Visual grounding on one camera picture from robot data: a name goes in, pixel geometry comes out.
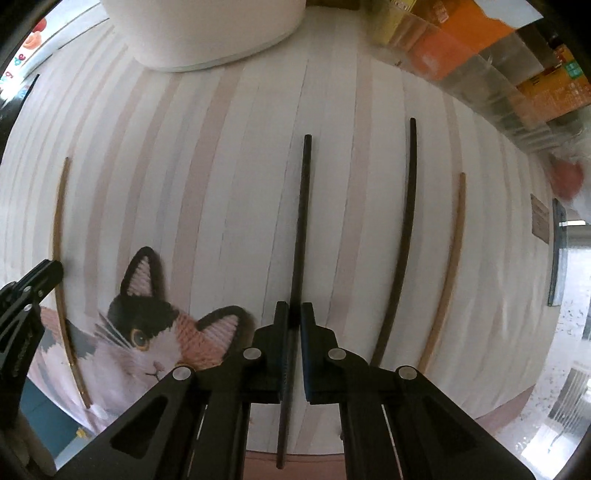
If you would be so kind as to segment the brown wooden chopstick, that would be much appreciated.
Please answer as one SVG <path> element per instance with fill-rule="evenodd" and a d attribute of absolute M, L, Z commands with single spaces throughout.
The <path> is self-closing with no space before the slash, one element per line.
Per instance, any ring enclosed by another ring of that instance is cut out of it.
<path fill-rule="evenodd" d="M 63 162 L 62 171 L 58 183 L 56 202 L 54 210 L 54 220 L 52 229 L 52 257 L 54 260 L 63 262 L 62 260 L 62 231 L 64 225 L 64 206 L 66 199 L 66 188 L 68 183 L 68 176 L 71 167 L 71 159 L 66 157 Z M 79 394 L 82 405 L 85 409 L 91 406 L 90 397 L 84 383 L 84 379 L 77 364 L 77 358 L 73 348 L 69 327 L 67 325 L 67 308 L 65 301 L 64 284 L 60 283 L 55 288 L 55 305 L 59 323 L 59 331 L 67 358 L 67 363 Z"/>

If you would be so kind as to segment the light wooden chopstick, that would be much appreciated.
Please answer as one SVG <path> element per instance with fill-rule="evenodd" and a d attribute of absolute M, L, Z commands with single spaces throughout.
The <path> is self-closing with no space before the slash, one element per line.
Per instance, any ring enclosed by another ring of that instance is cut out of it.
<path fill-rule="evenodd" d="M 459 175 L 457 208 L 454 218 L 455 222 L 453 237 L 450 244 L 446 275 L 444 278 L 438 307 L 433 318 L 431 330 L 418 365 L 419 371 L 423 374 L 427 374 L 433 365 L 436 353 L 443 337 L 444 328 L 449 318 L 460 268 L 466 225 L 466 211 L 467 175 L 465 172 L 461 172 Z"/>

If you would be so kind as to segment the dark curved black chopstick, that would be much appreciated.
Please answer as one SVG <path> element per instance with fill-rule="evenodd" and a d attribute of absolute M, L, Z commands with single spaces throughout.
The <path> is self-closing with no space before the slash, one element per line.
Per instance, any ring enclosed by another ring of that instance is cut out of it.
<path fill-rule="evenodd" d="M 418 128 L 417 119 L 409 120 L 408 163 L 405 190 L 405 203 L 401 238 L 396 265 L 394 266 L 393 282 L 389 294 L 387 308 L 384 314 L 376 346 L 370 359 L 370 366 L 379 367 L 384 359 L 386 349 L 394 328 L 394 321 L 398 313 L 403 292 L 412 243 L 415 222 L 415 210 L 418 184 Z"/>

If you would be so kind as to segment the striped cat placemat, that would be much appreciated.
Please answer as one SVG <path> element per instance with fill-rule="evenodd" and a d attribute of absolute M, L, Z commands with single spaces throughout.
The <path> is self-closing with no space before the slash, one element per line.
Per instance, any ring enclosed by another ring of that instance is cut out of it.
<path fill-rule="evenodd" d="M 29 379 L 98 432 L 172 367 L 228 352 L 290 295 L 304 135 L 312 137 L 304 300 L 370 358 L 401 242 L 409 128 L 418 190 L 400 306 L 381 366 L 418 365 L 434 329 L 465 194 L 449 314 L 427 377 L 488 430 L 523 411 L 558 313 L 532 230 L 552 193 L 541 162 L 436 86 L 370 55 L 359 14 L 315 8 L 287 41 L 191 73 L 141 66 L 110 22 L 57 50 L 1 164 L 1 278 L 51 254 L 90 400 L 56 305 Z"/>

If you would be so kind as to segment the brown label tag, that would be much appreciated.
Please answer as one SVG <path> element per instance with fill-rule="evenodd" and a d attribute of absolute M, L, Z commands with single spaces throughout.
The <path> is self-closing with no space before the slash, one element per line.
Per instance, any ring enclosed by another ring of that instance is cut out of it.
<path fill-rule="evenodd" d="M 532 234 L 548 244 L 550 241 L 550 212 L 548 207 L 535 195 L 530 195 L 532 213 Z"/>

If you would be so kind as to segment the fruit picture sticker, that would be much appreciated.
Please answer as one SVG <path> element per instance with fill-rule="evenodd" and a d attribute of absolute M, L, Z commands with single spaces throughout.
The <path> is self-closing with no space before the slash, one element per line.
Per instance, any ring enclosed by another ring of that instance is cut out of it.
<path fill-rule="evenodd" d="M 46 41 L 47 18 L 42 18 L 10 58 L 1 75 L 1 100 L 9 97 L 9 91 L 22 81 L 23 65 Z"/>

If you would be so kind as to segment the white utensil holder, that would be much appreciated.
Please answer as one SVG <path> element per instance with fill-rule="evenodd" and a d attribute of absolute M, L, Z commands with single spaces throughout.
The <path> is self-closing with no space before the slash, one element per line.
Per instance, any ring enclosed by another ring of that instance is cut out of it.
<path fill-rule="evenodd" d="M 249 57 L 297 30 L 300 0 L 103 0 L 135 60 L 151 70 L 202 70 Z"/>

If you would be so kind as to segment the clear plastic storage box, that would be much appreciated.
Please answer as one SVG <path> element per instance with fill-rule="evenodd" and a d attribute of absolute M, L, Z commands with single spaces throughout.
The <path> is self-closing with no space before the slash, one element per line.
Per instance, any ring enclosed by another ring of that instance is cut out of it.
<path fill-rule="evenodd" d="M 527 152 L 590 145 L 590 77 L 527 2 L 373 1 L 378 59 L 440 88 Z"/>

